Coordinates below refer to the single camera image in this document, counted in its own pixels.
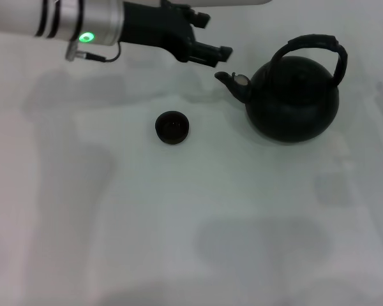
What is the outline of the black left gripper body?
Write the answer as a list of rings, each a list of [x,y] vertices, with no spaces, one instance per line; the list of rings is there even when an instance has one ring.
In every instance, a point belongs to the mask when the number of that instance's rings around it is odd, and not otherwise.
[[[154,7],[123,2],[124,22],[120,41],[161,48],[179,62],[188,62],[195,41],[184,15],[165,5]]]

